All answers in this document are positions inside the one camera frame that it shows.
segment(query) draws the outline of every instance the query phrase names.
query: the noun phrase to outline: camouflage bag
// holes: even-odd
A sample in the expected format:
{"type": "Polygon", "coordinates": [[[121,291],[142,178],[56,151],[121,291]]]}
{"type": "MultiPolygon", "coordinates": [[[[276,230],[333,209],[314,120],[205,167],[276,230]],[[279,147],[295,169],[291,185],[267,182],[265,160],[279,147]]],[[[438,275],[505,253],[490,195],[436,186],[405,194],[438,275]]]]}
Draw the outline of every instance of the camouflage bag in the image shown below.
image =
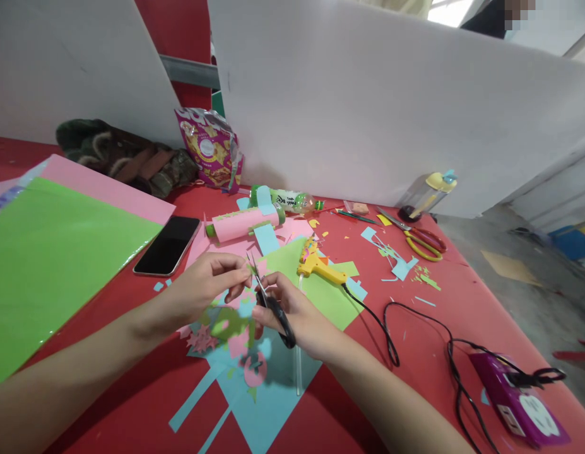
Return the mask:
{"type": "Polygon", "coordinates": [[[101,120],[70,120],[57,128],[65,157],[159,199],[196,180],[185,149],[151,142],[101,120]]]}

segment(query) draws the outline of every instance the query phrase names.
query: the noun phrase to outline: yellow glue gun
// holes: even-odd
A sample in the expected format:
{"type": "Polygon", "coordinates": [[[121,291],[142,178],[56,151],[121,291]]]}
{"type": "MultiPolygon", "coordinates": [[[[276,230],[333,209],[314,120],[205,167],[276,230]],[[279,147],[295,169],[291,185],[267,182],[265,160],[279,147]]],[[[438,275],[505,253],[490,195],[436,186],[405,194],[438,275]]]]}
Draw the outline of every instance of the yellow glue gun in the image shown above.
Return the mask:
{"type": "Polygon", "coordinates": [[[309,277],[314,271],[334,284],[340,285],[347,282],[347,275],[345,273],[330,268],[328,266],[328,258],[317,255],[317,242],[313,235],[311,235],[305,242],[303,252],[301,253],[297,274],[309,277]]]}

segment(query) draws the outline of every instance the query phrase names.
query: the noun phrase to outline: concrete floor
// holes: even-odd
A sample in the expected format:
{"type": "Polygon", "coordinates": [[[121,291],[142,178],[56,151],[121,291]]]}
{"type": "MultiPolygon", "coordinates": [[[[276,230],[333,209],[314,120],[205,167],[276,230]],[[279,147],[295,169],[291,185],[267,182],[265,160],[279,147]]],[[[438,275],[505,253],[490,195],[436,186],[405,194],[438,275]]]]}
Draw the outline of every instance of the concrete floor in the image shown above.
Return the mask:
{"type": "Polygon", "coordinates": [[[585,349],[576,342],[585,339],[585,277],[556,250],[509,233],[525,221],[508,207],[494,207],[477,219],[438,216],[437,220],[549,364],[567,373],[565,384],[585,408],[585,363],[551,355],[555,350],[585,349]],[[543,287],[499,276],[480,250],[521,260],[543,287]]]}

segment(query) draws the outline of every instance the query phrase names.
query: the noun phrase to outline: white partition board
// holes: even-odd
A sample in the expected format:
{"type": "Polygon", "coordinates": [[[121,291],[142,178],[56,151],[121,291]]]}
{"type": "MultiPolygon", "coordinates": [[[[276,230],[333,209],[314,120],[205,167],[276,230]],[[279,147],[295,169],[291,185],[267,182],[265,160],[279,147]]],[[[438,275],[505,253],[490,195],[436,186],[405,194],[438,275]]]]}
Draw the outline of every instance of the white partition board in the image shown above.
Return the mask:
{"type": "Polygon", "coordinates": [[[0,1],[0,136],[96,118],[179,147],[178,106],[134,0],[0,1]]]}
{"type": "Polygon", "coordinates": [[[344,0],[209,0],[246,183],[477,216],[585,137],[585,65],[344,0]]]}

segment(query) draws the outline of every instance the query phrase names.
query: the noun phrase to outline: scissor handle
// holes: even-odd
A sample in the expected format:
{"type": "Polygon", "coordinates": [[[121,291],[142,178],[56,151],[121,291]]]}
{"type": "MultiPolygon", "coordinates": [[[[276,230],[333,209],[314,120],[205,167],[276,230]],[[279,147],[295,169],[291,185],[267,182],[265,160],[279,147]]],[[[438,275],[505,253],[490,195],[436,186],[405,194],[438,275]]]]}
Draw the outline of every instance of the scissor handle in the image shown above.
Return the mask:
{"type": "Polygon", "coordinates": [[[444,243],[442,239],[439,238],[439,236],[434,235],[433,232],[429,232],[429,230],[421,229],[419,227],[412,227],[410,232],[418,239],[423,240],[433,249],[436,249],[441,253],[444,253],[448,250],[446,243],[444,243]]]}
{"type": "Polygon", "coordinates": [[[277,318],[280,322],[281,327],[284,328],[284,334],[280,333],[280,337],[284,342],[284,345],[289,349],[294,348],[297,345],[297,340],[294,337],[294,332],[292,331],[288,317],[286,317],[286,313],[284,312],[284,309],[281,308],[278,300],[272,296],[268,296],[267,302],[265,303],[265,301],[263,301],[262,292],[258,292],[256,294],[256,299],[261,306],[266,307],[273,312],[275,318],[277,318]]]}
{"type": "Polygon", "coordinates": [[[432,247],[431,245],[425,243],[420,238],[417,238],[417,237],[411,235],[410,232],[408,232],[408,231],[405,231],[404,234],[407,236],[406,242],[408,243],[408,245],[412,248],[412,250],[414,252],[416,252],[421,257],[423,257],[423,259],[429,260],[430,262],[439,262],[442,259],[442,254],[437,249],[435,249],[434,247],[432,247]],[[431,251],[434,255],[427,255],[426,253],[422,252],[415,245],[415,242],[417,242],[418,244],[420,244],[423,248],[427,249],[428,251],[431,251]]]}

